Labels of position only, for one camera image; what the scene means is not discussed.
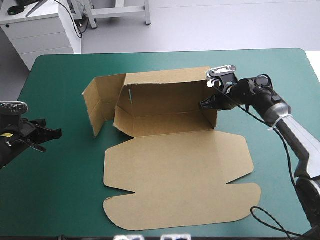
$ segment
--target cardboard box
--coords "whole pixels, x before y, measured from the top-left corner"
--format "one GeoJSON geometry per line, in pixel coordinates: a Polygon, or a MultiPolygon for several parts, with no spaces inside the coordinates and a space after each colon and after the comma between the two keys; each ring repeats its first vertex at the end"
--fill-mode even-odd
{"type": "Polygon", "coordinates": [[[255,183],[228,184],[254,169],[242,136],[215,131],[209,67],[96,77],[83,96],[97,136],[105,121],[134,137],[105,152],[104,184],[135,194],[103,208],[128,230],[232,222],[259,203],[255,183]]]}

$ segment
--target green tabletop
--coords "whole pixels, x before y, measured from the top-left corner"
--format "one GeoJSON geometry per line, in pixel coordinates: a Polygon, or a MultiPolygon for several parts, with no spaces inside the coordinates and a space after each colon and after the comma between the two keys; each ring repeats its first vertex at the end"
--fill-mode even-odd
{"type": "MultiPolygon", "coordinates": [[[[284,236],[252,216],[231,223],[133,232],[115,226],[103,210],[106,198],[126,194],[103,184],[105,150],[130,138],[115,129],[112,121],[94,138],[82,97],[91,80],[120,73],[227,64],[237,67],[239,79],[270,75],[275,90],[291,105],[295,119],[320,139],[319,81],[301,49],[41,56],[19,100],[29,106],[26,117],[46,118],[49,128],[62,128],[63,137],[43,144],[46,153],[28,149],[0,170],[0,236],[156,237],[168,233],[199,237],[284,236]]],[[[247,140],[254,172],[237,183],[260,185],[259,206],[288,230],[298,233],[309,230],[309,222],[290,183],[279,137],[239,109],[219,112],[216,129],[242,135],[247,140]]],[[[295,169],[298,160],[292,152],[291,156],[295,169]]]]}

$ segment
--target grey floor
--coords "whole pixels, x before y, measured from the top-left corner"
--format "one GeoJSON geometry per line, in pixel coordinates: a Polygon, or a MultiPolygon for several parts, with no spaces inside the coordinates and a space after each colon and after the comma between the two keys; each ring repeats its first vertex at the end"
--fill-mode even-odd
{"type": "MultiPolygon", "coordinates": [[[[92,0],[96,8],[114,1],[92,0]]],[[[126,0],[126,6],[143,0],[126,0]]],[[[150,0],[144,16],[98,19],[82,53],[301,48],[320,51],[319,0],[150,0]]],[[[29,71],[0,30],[0,100],[16,100],[29,71]]]]}

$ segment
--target white desk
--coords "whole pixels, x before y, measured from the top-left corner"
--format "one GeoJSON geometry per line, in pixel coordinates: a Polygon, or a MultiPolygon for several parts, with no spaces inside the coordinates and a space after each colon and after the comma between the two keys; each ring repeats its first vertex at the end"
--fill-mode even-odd
{"type": "MultiPolygon", "coordinates": [[[[60,2],[69,9],[67,0],[60,2]]],[[[3,1],[0,26],[29,70],[41,55],[81,53],[81,39],[60,4],[50,0],[29,17],[26,14],[36,3],[27,6],[20,14],[9,15],[7,11],[14,5],[14,0],[3,1]]]]}

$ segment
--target black cable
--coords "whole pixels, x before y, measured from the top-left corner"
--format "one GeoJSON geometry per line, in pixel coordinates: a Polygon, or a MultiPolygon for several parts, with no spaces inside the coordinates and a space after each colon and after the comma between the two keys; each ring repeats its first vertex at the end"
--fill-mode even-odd
{"type": "MultiPolygon", "coordinates": [[[[248,110],[246,110],[245,108],[243,108],[239,103],[237,103],[235,100],[233,100],[231,97],[229,97],[227,94],[223,93],[219,88],[215,87],[214,85],[212,86],[216,91],[218,91],[219,93],[221,93],[222,95],[224,95],[226,98],[228,98],[231,102],[233,102],[237,107],[239,107],[242,111],[244,111],[246,114],[250,115],[251,117],[253,117],[254,119],[256,119],[257,121],[259,121],[260,123],[268,126],[268,127],[272,127],[271,124],[261,120],[260,118],[256,117],[255,115],[253,115],[251,112],[249,112],[248,110]]],[[[294,175],[293,175],[293,172],[292,172],[292,166],[291,166],[291,159],[290,159],[290,153],[289,153],[289,150],[288,150],[288,146],[287,146],[287,143],[284,139],[284,137],[281,135],[281,133],[277,130],[277,129],[273,129],[276,134],[280,137],[282,143],[283,143],[283,146],[284,146],[284,149],[285,149],[285,153],[286,153],[286,157],[287,157],[287,161],[288,161],[288,169],[289,169],[289,175],[290,175],[290,180],[291,180],[291,183],[293,185],[293,188],[297,194],[297,197],[299,198],[299,194],[298,194],[298,190],[297,190],[297,186],[296,186],[296,183],[295,183],[295,179],[294,179],[294,175]]],[[[315,238],[313,237],[310,237],[310,236],[306,236],[304,234],[299,234],[299,233],[296,233],[296,232],[291,232],[291,231],[287,231],[270,213],[268,213],[266,210],[264,210],[263,208],[261,207],[258,207],[258,206],[253,206],[251,209],[250,209],[250,212],[251,212],[251,215],[254,217],[254,219],[256,219],[259,223],[271,228],[271,229],[274,229],[274,230],[277,230],[279,232],[283,232],[287,235],[287,237],[289,239],[291,239],[290,235],[294,235],[294,236],[297,236],[297,237],[303,237],[303,238],[306,238],[306,239],[313,239],[313,240],[316,240],[315,238]],[[280,228],[277,228],[275,226],[272,226],[266,222],[264,222],[263,220],[259,219],[254,213],[253,213],[253,210],[254,209],[258,209],[258,210],[261,210],[263,211],[265,214],[267,214],[280,228]]]]}
{"type": "Polygon", "coordinates": [[[274,227],[272,225],[267,224],[267,227],[281,231],[283,233],[286,234],[286,236],[288,237],[289,240],[291,240],[291,236],[289,235],[289,233],[286,231],[286,229],[280,224],[280,222],[278,222],[270,213],[268,213],[266,210],[262,209],[261,207],[258,206],[253,206],[250,209],[251,215],[255,218],[255,220],[257,220],[258,222],[262,223],[263,225],[265,225],[265,222],[261,222],[261,220],[254,214],[254,209],[259,209],[262,212],[264,212],[265,214],[267,214],[280,228],[274,227]]]}
{"type": "Polygon", "coordinates": [[[82,38],[83,38],[83,33],[87,30],[89,21],[88,21],[88,23],[87,23],[87,25],[86,25],[86,28],[85,28],[84,32],[81,32],[80,29],[79,29],[79,27],[76,25],[76,23],[75,23],[75,21],[74,21],[74,18],[72,17],[71,13],[70,13],[69,10],[66,8],[66,6],[63,5],[61,2],[59,2],[59,1],[57,1],[57,0],[53,0],[53,1],[55,1],[57,4],[60,4],[60,5],[67,11],[67,13],[69,14],[69,16],[70,16],[70,18],[71,18],[71,21],[72,21],[72,24],[73,24],[73,28],[74,28],[75,34],[77,35],[78,38],[82,39],[82,38]]]}
{"type": "Polygon", "coordinates": [[[251,207],[250,209],[250,212],[251,212],[251,215],[255,218],[255,220],[257,220],[259,223],[267,226],[268,228],[271,228],[273,230],[277,230],[279,232],[283,232],[285,233],[288,238],[290,239],[291,237],[289,235],[294,235],[296,237],[302,237],[302,238],[305,238],[305,239],[312,239],[312,240],[318,240],[317,238],[314,238],[314,237],[311,237],[311,236],[306,236],[304,234],[299,234],[299,233],[296,233],[296,232],[292,232],[292,231],[287,231],[269,212],[267,212],[266,210],[264,210],[263,208],[261,207],[258,207],[258,206],[253,206],[251,207]],[[254,209],[258,209],[262,212],[264,212],[265,214],[267,214],[280,228],[277,228],[275,226],[272,226],[264,221],[262,221],[260,218],[258,218],[255,214],[254,214],[254,209]]]}
{"type": "Polygon", "coordinates": [[[86,22],[85,29],[84,29],[84,31],[83,31],[83,32],[81,32],[81,34],[84,34],[84,33],[87,31],[87,29],[88,29],[88,25],[89,25],[89,22],[90,22],[90,20],[89,20],[89,18],[88,18],[88,21],[86,22]]]}

